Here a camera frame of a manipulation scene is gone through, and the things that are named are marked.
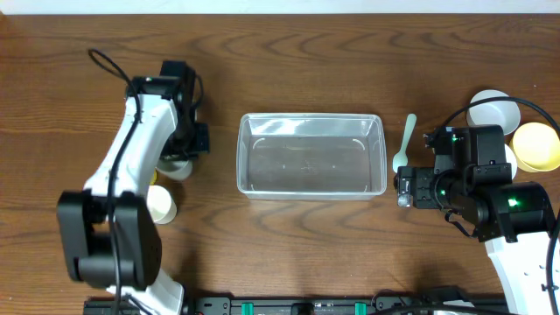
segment wooden table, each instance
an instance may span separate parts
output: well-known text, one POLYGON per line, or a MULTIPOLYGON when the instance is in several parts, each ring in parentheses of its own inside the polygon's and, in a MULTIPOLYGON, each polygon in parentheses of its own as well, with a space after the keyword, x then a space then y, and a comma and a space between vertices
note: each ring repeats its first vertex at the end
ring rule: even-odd
MULTIPOLYGON (((364 296, 457 284, 500 293, 484 246, 438 211, 368 202, 249 200, 235 183, 239 121, 250 112, 381 117, 388 164, 404 120, 418 121, 409 164, 432 165, 422 134, 483 88, 560 118, 560 17, 495 15, 0 17, 0 313, 77 314, 88 296, 63 260, 55 206, 80 190, 123 118, 121 81, 186 60, 203 77, 212 152, 183 183, 159 180, 180 205, 158 227, 164 269, 193 292, 364 296)), ((541 121, 522 108, 524 122, 541 121)), ((455 125, 464 125, 462 116, 455 125)), ((560 180, 534 180, 559 206, 560 180)))

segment wire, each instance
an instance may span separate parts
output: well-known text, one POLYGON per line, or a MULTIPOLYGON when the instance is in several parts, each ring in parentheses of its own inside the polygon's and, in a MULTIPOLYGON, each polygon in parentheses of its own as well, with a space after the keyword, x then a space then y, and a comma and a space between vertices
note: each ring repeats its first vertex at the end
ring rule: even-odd
POLYGON ((400 297, 395 291, 391 290, 391 289, 381 289, 379 292, 375 293, 375 295, 371 298, 371 302, 369 303, 370 306, 373 306, 376 310, 377 310, 377 298, 380 294, 382 294, 383 292, 389 292, 389 293, 394 293, 396 295, 396 297, 401 300, 402 305, 406 305, 406 303, 404 302, 403 298, 400 297))
MULTIPOLYGON (((477 105, 480 105, 480 104, 484 104, 484 103, 488 103, 488 102, 497 102, 497 101, 518 102, 520 104, 523 104, 525 106, 528 106, 528 107, 534 109, 537 113, 541 114, 541 116, 544 117, 544 119, 546 119, 547 122, 550 123, 550 125, 555 130, 558 137, 560 137, 560 126, 558 126, 557 122, 552 118, 552 116, 549 115, 549 113, 544 111, 544 109, 536 106, 531 101, 523 100, 523 99, 520 99, 520 98, 517 98, 517 97, 499 96, 499 97, 487 98, 487 99, 480 100, 480 101, 474 101, 474 102, 470 103, 469 105, 467 105, 467 106, 463 107, 462 109, 453 113, 436 130, 436 134, 434 135, 434 140, 439 137, 442 130, 445 129, 445 126, 447 126, 448 123, 450 123, 455 117, 457 117, 462 112, 468 110, 471 107, 474 107, 474 106, 477 106, 477 105)), ((552 234, 550 235, 549 247, 548 247, 547 253, 546 253, 546 284, 547 284, 546 289, 549 292, 550 306, 552 307, 552 313, 554 315, 559 315, 558 314, 558 302, 557 302, 557 298, 554 294, 554 291, 557 289, 557 287, 554 285, 554 282, 552 280, 552 263, 554 261, 554 252, 556 250, 558 236, 560 235, 560 224, 559 224, 559 222, 560 222, 560 212, 558 212, 558 216, 556 217, 556 221, 554 223, 554 228, 552 230, 552 234)))
POLYGON ((461 225, 461 223, 457 222, 457 221, 452 221, 452 215, 454 215, 455 213, 453 211, 448 211, 445 214, 445 222, 447 223, 451 223, 455 228, 457 228, 464 236, 468 237, 468 238, 477 238, 479 235, 479 230, 475 227, 474 230, 472 231, 471 234, 469 234, 468 232, 466 232, 465 227, 463 227, 461 225))
POLYGON ((445 170, 442 171, 439 176, 437 176, 436 178, 436 182, 434 183, 434 200, 436 200, 437 205, 439 206, 440 210, 444 210, 444 204, 441 203, 441 200, 439 200, 439 196, 438 196, 438 184, 439 181, 441 180, 441 178, 449 173, 453 172, 453 170, 445 170))
POLYGON ((146 309, 142 302, 138 301, 135 297, 131 296, 130 294, 127 294, 124 297, 129 300, 129 303, 140 309, 140 311, 144 312, 144 315, 152 315, 152 313, 146 309))
POLYGON ((475 314, 475 315, 514 315, 513 313, 503 311, 490 311, 481 310, 469 306, 455 306, 455 305, 415 305, 404 307, 391 307, 387 310, 376 311, 371 315, 389 315, 389 314, 408 314, 410 312, 458 312, 462 314, 475 314))
POLYGON ((142 109, 140 107, 140 98, 138 97, 138 92, 132 85, 132 81, 130 80, 129 76, 115 63, 111 58, 105 55, 103 52, 98 51, 97 49, 88 49, 87 54, 89 58, 101 69, 113 74, 115 77, 125 80, 127 86, 129 87, 130 91, 134 96, 134 101, 136 102, 136 113, 134 115, 134 122, 132 122, 132 126, 130 126, 129 132, 126 134, 126 137, 122 141, 121 147, 119 151, 116 153, 115 161, 111 166, 111 170, 109 171, 108 175, 108 190, 107 190, 107 214, 108 214, 108 226, 109 226, 109 233, 111 238, 111 248, 113 250, 113 257, 115 258, 115 302, 113 303, 113 307, 111 308, 111 312, 113 315, 118 314, 119 307, 121 304, 121 289, 123 284, 121 283, 121 259, 119 253, 119 244, 116 236, 116 224, 115 224, 115 207, 113 205, 113 198, 115 193, 115 181, 116 175, 118 173, 119 163, 123 158, 124 151, 126 150, 127 145, 134 134, 134 130, 136 130, 137 125, 140 123, 140 116, 142 114, 142 109), (107 61, 114 70, 107 68, 103 65, 95 55, 103 58, 107 61))

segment paper cup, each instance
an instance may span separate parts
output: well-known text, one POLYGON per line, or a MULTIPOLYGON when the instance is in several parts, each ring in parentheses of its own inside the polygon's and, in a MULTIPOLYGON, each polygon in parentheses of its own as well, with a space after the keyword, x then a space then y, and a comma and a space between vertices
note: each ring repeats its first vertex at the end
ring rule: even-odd
POLYGON ((185 180, 193 172, 192 161, 157 161, 156 170, 170 179, 185 180))
POLYGON ((148 188, 146 204, 151 219, 156 224, 167 224, 177 215, 177 205, 173 202, 172 195, 162 186, 151 185, 148 188))
POLYGON ((519 168, 527 172, 548 172, 560 166, 560 139, 548 125, 530 122, 522 125, 510 143, 519 168))
POLYGON ((517 157, 507 144, 504 144, 504 146, 506 147, 506 162, 511 164, 511 179, 514 179, 517 174, 517 157))
MULTIPOLYGON (((497 90, 484 90, 478 92, 471 103, 498 96, 508 95, 497 90)), ((469 108, 466 113, 466 122, 469 126, 497 124, 504 130, 504 135, 514 132, 521 119, 521 111, 514 101, 492 101, 469 108)))

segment plastic spoon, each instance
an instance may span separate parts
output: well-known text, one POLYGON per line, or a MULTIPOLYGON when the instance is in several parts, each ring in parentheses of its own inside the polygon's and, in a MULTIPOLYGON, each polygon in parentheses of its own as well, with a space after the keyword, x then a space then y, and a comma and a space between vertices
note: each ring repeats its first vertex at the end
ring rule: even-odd
POLYGON ((409 158, 406 157, 406 147, 409 146, 410 136, 412 136, 412 130, 417 124, 417 116, 414 114, 409 114, 406 117, 406 124, 404 125, 404 135, 402 135, 401 150, 399 150, 393 157, 393 172, 397 172, 399 166, 406 166, 409 162, 409 158))

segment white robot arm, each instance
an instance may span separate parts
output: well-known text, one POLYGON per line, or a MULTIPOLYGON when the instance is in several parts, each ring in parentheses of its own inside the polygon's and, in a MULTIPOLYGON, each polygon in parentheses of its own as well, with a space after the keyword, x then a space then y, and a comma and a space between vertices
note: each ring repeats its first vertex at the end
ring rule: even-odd
MULTIPOLYGON (((145 197, 157 165, 174 179, 188 173, 173 173, 169 165, 184 165, 201 152, 208 152, 207 126, 194 121, 196 73, 184 62, 165 61, 158 77, 135 77, 142 112, 140 123, 124 148, 118 163, 113 197, 122 296, 131 297, 152 314, 178 315, 184 299, 182 285, 160 269, 161 240, 146 208, 145 197)), ((95 232, 94 224, 107 219, 109 172, 135 121, 137 104, 127 88, 121 127, 95 174, 82 192, 63 192, 58 218, 66 267, 73 280, 115 293, 115 263, 107 233, 95 232)))
MULTIPOLYGON (((517 242, 505 237, 486 241, 486 252, 498 272, 507 308, 515 314, 552 314, 546 285, 545 266, 550 237, 546 232, 517 235, 517 242)), ((553 260, 553 280, 560 284, 560 258, 553 260)), ((559 290, 555 290, 560 300, 559 290)))

